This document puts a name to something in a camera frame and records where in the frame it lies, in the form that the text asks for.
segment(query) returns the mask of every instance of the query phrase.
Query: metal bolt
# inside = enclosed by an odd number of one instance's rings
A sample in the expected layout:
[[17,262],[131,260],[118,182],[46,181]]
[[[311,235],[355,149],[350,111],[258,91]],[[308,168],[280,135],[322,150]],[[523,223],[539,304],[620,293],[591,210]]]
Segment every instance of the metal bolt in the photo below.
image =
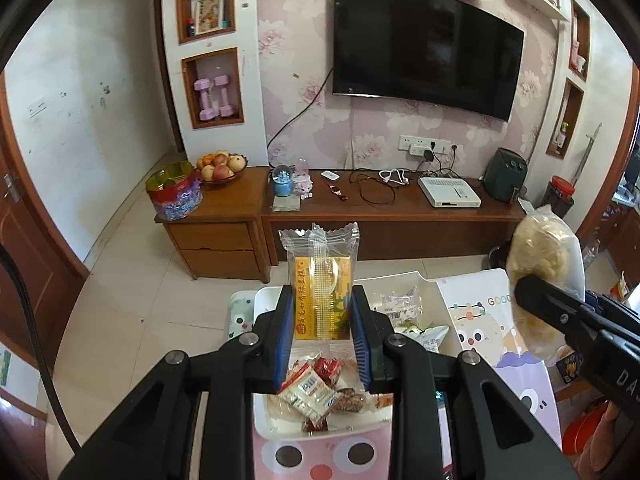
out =
[[182,361],[184,361],[184,357],[185,354],[182,350],[171,350],[167,355],[164,356],[164,360],[171,365],[179,365]]
[[398,348],[406,345],[406,337],[402,334],[391,334],[386,338],[390,345],[397,346]]
[[255,332],[245,332],[239,337],[239,341],[242,345],[253,346],[260,341],[260,337]]
[[468,365],[477,365],[480,362],[480,356],[478,352],[466,350],[462,352],[462,360]]

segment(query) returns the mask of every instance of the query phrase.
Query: black tube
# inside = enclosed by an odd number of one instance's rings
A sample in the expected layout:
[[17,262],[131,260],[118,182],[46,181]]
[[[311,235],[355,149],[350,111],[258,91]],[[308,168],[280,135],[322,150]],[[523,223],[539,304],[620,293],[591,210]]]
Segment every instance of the black tube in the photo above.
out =
[[56,416],[56,420],[60,425],[60,430],[62,430],[62,434],[69,443],[69,447],[74,453],[77,453],[80,451],[80,444],[78,443],[74,432],[71,430],[69,421],[66,420],[65,412],[62,410],[62,405],[60,405],[58,394],[56,393],[56,389],[53,385],[53,380],[51,379],[51,374],[49,373],[49,368],[47,367],[47,362],[44,358],[44,352],[42,351],[42,345],[40,344],[38,330],[36,329],[36,320],[33,315],[33,309],[31,307],[31,300],[29,299],[27,287],[24,285],[24,280],[20,270],[18,270],[18,266],[2,244],[0,244],[0,263],[2,263],[6,273],[14,283],[15,290],[20,298],[20,304],[24,310],[24,320],[27,322],[29,339],[31,341],[31,346],[33,346],[33,353],[36,356],[36,361],[38,362],[40,378],[42,379],[42,384],[44,385],[47,397],[49,397],[49,403],[51,404],[53,414]]

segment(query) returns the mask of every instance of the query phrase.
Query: tv screen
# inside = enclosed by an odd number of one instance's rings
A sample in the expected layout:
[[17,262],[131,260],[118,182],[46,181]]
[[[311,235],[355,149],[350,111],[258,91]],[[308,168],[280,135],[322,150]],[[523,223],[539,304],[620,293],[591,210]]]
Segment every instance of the tv screen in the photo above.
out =
[[457,0],[335,0],[334,94],[509,119],[524,33]]

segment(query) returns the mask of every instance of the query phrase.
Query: wooden tv stand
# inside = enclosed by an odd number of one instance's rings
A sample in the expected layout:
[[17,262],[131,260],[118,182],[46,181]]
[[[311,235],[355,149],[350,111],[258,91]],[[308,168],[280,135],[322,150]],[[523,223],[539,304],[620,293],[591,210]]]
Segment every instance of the wooden tv stand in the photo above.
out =
[[[479,208],[434,208],[417,182],[396,190],[396,200],[389,205],[370,205],[391,200],[392,191],[367,180],[350,183],[351,171],[336,171],[340,175],[335,185],[349,199],[341,201],[329,190],[320,171],[311,171],[313,197],[300,203],[300,211],[273,212],[273,188],[267,186],[262,206],[262,226],[271,265],[285,261],[280,243],[280,229],[308,229],[312,222],[325,229],[337,229],[349,222],[360,227],[359,260],[396,260],[404,258],[434,258],[487,254],[511,238],[524,218],[518,203],[507,205],[489,197],[484,187],[476,194],[482,200]],[[470,181],[477,187],[478,181]]]

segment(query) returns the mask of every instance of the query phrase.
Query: human hand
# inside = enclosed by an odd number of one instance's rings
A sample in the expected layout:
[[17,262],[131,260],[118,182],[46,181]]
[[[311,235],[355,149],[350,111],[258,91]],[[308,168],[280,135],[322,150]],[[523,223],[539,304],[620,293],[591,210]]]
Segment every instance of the human hand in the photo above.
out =
[[600,423],[587,441],[578,459],[577,470],[581,480],[593,480],[600,476],[613,456],[613,427],[620,414],[620,409],[613,402],[607,406],[607,411],[600,419]]

